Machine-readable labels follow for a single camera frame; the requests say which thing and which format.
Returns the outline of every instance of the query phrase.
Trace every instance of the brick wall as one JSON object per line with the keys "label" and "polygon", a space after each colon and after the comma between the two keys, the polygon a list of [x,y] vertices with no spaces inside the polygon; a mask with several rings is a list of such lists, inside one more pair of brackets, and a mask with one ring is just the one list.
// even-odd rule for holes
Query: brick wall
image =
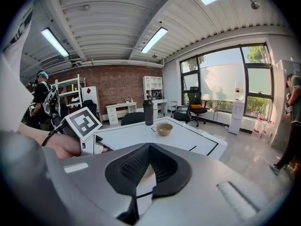
{"label": "brick wall", "polygon": [[126,98],[133,98],[137,108],[141,108],[143,96],[143,76],[162,77],[162,70],[135,65],[105,65],[78,68],[64,73],[54,74],[48,82],[54,83],[80,77],[86,78],[86,86],[96,86],[98,89],[101,114],[106,114],[106,106],[124,103]]}

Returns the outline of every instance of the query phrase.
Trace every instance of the shelf unit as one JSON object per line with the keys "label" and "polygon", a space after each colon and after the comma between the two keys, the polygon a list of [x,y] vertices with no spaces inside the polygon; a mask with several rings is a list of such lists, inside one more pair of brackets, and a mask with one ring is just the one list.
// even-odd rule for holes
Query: shelf unit
{"label": "shelf unit", "polygon": [[[77,90],[74,91],[67,91],[67,89],[72,86],[76,85]],[[81,88],[86,87],[86,78],[81,78],[79,74],[77,74],[77,78],[69,79],[66,81],[59,82],[58,80],[55,80],[55,87],[57,89],[63,88],[62,92],[58,95],[59,96],[59,106],[58,106],[58,112],[61,114],[61,106],[60,106],[60,99],[64,98],[64,102],[67,105],[68,109],[71,105],[82,107],[82,99],[81,99]],[[68,104],[67,96],[78,96],[79,102]]]}
{"label": "shelf unit", "polygon": [[143,76],[143,93],[146,100],[149,96],[152,97],[152,90],[160,91],[163,94],[162,77]]}

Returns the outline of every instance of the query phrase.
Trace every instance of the orange seat cushion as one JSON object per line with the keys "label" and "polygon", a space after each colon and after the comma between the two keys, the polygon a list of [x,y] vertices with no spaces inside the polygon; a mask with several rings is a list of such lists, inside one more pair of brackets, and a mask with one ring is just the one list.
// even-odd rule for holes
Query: orange seat cushion
{"label": "orange seat cushion", "polygon": [[201,105],[191,105],[192,109],[201,109],[202,106]]}

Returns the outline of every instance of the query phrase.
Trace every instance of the ceiling beam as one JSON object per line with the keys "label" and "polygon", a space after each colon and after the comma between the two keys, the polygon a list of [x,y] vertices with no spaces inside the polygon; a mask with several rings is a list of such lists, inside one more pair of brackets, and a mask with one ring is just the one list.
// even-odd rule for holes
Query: ceiling beam
{"label": "ceiling beam", "polygon": [[174,2],[175,0],[162,0],[161,3],[157,6],[156,10],[151,14],[151,16],[146,20],[143,28],[140,30],[138,37],[135,41],[133,46],[133,51],[130,53],[128,59],[131,59],[133,54],[135,53],[138,46],[141,44],[142,40],[144,39],[146,33],[150,30],[150,28],[158,21],[158,18],[163,14],[163,12],[168,9],[168,7]]}
{"label": "ceiling beam", "polygon": [[67,41],[79,55],[82,61],[87,61],[87,58],[84,52],[81,50],[79,44],[77,43],[74,34],[72,33],[66,17],[62,11],[61,5],[59,0],[45,0],[48,6],[49,11],[51,12],[55,22],[58,24],[60,29],[62,30],[63,34],[65,35]]}
{"label": "ceiling beam", "polygon": [[21,62],[23,62],[29,66],[27,66],[22,71],[20,71],[20,76],[24,76],[24,73],[26,73],[27,71],[30,71],[34,67],[41,69],[41,61],[39,61],[33,57],[30,57],[27,54],[22,53]]}
{"label": "ceiling beam", "polygon": [[22,53],[21,55],[21,61],[25,64],[28,64],[28,65],[33,65],[33,66],[39,66],[40,65],[40,61],[33,58],[33,57],[30,57],[29,55],[25,54],[25,53]]}

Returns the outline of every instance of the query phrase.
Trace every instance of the floor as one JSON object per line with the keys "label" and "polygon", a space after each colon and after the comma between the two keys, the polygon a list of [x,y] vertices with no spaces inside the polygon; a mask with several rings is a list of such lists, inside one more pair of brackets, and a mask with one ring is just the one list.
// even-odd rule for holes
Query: floor
{"label": "floor", "polygon": [[[121,120],[119,120],[118,125],[111,126],[108,121],[105,121],[102,129],[120,126],[120,122]],[[195,121],[188,124],[227,141],[228,147],[220,161],[257,184],[269,200],[290,189],[292,181],[284,170],[281,170],[279,175],[276,176],[269,169],[269,163],[276,163],[281,158],[282,152],[270,148],[267,143],[257,136],[244,132],[234,135],[228,133],[226,128],[209,122],[205,125],[200,122],[199,127],[196,127]]]}

